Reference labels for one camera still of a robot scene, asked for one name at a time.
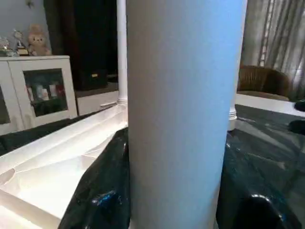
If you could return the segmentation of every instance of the figurine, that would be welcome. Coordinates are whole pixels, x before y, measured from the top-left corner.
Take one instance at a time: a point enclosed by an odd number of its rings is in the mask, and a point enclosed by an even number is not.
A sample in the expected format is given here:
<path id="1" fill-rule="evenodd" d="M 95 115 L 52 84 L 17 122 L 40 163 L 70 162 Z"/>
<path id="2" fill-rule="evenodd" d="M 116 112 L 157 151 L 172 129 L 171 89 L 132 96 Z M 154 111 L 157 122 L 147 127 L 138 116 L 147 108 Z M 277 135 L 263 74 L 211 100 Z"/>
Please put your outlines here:
<path id="1" fill-rule="evenodd" d="M 10 42 L 6 37 L 0 37 L 0 56 L 18 56 L 10 47 Z"/>
<path id="2" fill-rule="evenodd" d="M 22 38 L 23 38 L 22 32 L 14 30 L 13 36 L 17 40 L 15 51 L 19 54 L 19 56 L 28 56 L 29 52 L 25 47 L 25 45 L 22 43 Z"/>
<path id="3" fill-rule="evenodd" d="M 51 51 L 47 48 L 46 37 L 38 24 L 30 26 L 29 52 L 32 56 L 49 56 Z"/>

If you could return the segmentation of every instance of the black speaker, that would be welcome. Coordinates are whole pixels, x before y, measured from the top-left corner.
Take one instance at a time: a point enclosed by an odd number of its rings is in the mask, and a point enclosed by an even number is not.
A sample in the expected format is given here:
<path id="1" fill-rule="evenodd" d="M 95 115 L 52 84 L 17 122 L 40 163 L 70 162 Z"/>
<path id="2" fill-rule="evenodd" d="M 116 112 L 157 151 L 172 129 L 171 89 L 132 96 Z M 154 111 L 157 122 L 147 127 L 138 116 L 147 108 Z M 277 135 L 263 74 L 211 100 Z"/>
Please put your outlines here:
<path id="1" fill-rule="evenodd" d="M 64 51 L 71 58 L 74 87 L 107 86 L 117 73 L 115 0 L 58 0 Z"/>

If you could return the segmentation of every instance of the white tube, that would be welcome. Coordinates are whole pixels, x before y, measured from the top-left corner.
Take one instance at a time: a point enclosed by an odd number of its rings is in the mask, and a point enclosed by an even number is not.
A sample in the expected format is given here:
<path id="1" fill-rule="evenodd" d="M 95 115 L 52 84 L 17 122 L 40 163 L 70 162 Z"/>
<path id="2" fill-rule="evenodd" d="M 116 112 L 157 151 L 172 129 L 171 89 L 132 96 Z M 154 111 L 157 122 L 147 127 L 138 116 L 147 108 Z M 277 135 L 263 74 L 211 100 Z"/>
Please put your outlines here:
<path id="1" fill-rule="evenodd" d="M 129 0 L 132 226 L 211 229 L 244 0 Z"/>
<path id="2" fill-rule="evenodd" d="M 127 103 L 127 28 L 126 0 L 117 0 L 117 29 L 118 29 L 118 103 Z"/>
<path id="3" fill-rule="evenodd" d="M 243 48 L 244 21 L 245 21 L 245 18 L 246 18 L 247 3 L 248 3 L 248 0 L 244 0 L 241 42 L 240 42 L 240 46 L 239 46 L 239 56 L 238 56 L 239 58 L 237 58 L 237 62 L 236 62 L 237 68 L 236 68 L 236 73 L 235 73 L 234 96 L 233 96 L 233 98 L 231 100 L 228 130 L 234 130 L 235 129 L 235 123 L 236 123 L 236 120 L 237 120 L 237 113 L 236 113 L 236 109 L 235 109 L 235 100 L 236 100 L 236 93 L 237 93 L 237 86 L 238 86 L 238 79 L 239 79 L 240 59 L 241 59 L 242 48 Z"/>

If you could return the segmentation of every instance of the stuffed teddy bear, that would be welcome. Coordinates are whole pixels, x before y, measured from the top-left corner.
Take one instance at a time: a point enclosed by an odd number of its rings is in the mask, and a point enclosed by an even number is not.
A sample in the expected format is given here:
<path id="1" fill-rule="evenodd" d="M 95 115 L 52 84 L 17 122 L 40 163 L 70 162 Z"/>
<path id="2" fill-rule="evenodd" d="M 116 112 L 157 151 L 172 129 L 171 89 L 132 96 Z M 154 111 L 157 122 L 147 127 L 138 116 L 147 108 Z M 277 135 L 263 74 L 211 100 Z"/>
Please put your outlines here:
<path id="1" fill-rule="evenodd" d="M 47 48 L 46 37 L 38 24 L 30 26 L 29 53 L 32 56 L 49 56 L 51 51 Z"/>

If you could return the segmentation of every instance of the white cabinet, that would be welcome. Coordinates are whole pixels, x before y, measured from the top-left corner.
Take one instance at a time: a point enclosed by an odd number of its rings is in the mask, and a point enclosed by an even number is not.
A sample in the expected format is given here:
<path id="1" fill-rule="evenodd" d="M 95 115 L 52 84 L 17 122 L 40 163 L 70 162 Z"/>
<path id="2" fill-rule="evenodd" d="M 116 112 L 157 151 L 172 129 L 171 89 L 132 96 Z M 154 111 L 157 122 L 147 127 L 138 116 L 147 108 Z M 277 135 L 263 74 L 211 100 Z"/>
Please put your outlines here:
<path id="1" fill-rule="evenodd" d="M 77 116 L 68 56 L 0 58 L 0 135 Z"/>

